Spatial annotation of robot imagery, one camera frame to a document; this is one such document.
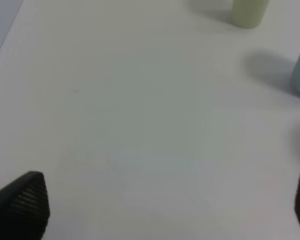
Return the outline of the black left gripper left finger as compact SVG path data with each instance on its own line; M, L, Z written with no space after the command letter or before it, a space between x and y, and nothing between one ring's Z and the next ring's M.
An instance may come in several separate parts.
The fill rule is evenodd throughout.
M41 240L50 213L44 174L21 175L0 189L0 240Z

